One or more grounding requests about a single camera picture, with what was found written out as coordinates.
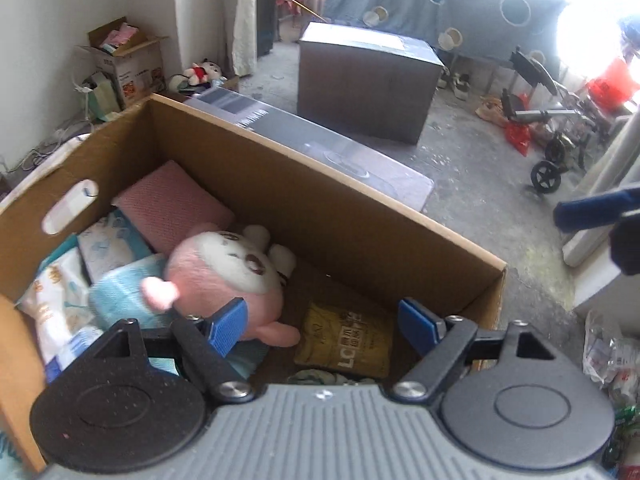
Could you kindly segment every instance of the stuffed animal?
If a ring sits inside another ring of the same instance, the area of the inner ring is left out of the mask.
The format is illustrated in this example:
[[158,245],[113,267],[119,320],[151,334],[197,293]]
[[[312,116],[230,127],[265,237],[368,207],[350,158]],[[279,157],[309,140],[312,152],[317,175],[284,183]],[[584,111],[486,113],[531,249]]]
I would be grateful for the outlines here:
[[201,65],[193,63],[191,68],[188,68],[182,74],[189,78],[189,85],[196,86],[220,79],[222,77],[222,70],[220,70],[220,67],[215,63],[205,59]]
[[173,304],[184,316],[201,317],[211,316],[233,298],[243,298],[248,322],[242,340],[257,338],[270,346],[294,346],[300,332],[277,319],[284,301],[282,284],[295,268],[296,257],[274,245],[270,260],[263,252],[269,243],[264,227],[249,226],[243,233],[208,231],[183,241],[169,258],[166,281],[145,278],[142,295],[158,312]]

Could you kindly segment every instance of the yellow package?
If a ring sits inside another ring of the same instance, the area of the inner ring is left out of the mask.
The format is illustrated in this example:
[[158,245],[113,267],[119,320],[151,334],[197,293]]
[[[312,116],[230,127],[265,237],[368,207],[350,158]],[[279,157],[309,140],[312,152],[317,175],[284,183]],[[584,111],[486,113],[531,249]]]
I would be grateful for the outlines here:
[[311,303],[294,362],[383,379],[389,374],[393,326],[383,312],[361,314]]

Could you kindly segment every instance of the pink sponge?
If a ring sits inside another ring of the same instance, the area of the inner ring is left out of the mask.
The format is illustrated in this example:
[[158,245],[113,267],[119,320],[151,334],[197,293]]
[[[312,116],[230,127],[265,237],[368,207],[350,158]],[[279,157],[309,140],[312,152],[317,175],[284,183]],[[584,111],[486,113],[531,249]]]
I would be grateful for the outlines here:
[[137,181],[113,201],[159,253],[170,254],[199,224],[227,229],[234,214],[174,161]]

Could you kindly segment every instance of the gray floor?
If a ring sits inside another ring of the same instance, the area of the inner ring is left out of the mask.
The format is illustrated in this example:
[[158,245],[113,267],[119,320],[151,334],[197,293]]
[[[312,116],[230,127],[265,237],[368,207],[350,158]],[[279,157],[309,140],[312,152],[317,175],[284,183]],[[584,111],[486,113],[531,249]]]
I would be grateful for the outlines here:
[[[285,41],[258,60],[255,75],[241,81],[243,94],[291,113],[296,113],[298,45],[286,40],[294,34],[284,30]],[[461,102],[450,90],[438,91],[417,146],[358,140],[433,179],[422,212],[507,261],[501,324],[529,320],[578,364],[584,325],[567,312],[573,285],[551,218],[568,186],[551,199],[535,193],[529,174],[540,151],[520,155],[500,128],[474,114],[478,104],[477,96]]]

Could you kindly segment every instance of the gray gripper base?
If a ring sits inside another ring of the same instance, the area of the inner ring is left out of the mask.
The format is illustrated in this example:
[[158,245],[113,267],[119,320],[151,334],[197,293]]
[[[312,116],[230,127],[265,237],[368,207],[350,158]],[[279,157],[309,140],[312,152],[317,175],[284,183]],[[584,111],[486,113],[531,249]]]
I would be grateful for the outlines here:
[[[593,464],[538,475],[554,480],[610,479]],[[193,444],[158,465],[112,476],[51,465],[39,478],[502,480],[535,476],[465,454],[442,434],[428,410],[392,402],[375,385],[279,384],[269,386],[253,402],[218,409],[210,427]]]

